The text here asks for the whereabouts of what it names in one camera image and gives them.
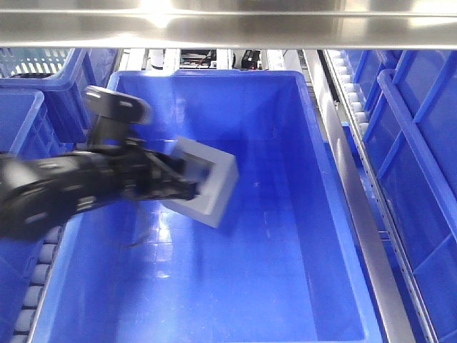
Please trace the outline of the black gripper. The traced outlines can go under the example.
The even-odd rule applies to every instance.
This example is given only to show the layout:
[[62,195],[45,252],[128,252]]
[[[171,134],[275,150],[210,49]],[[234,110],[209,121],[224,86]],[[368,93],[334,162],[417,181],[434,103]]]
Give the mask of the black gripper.
[[[121,146],[98,145],[67,154],[75,169],[67,176],[70,214],[98,209],[127,198],[135,201],[180,199],[199,195],[211,162],[189,153],[171,156],[129,139]],[[179,174],[186,180],[179,180]]]

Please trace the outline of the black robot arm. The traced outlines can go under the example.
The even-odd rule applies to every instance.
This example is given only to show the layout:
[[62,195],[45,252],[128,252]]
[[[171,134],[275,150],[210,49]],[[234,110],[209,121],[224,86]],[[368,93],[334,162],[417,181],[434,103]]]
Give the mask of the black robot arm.
[[1,155],[1,236],[36,241],[73,216],[122,198],[192,200],[198,182],[188,162],[128,140],[60,156],[23,160]]

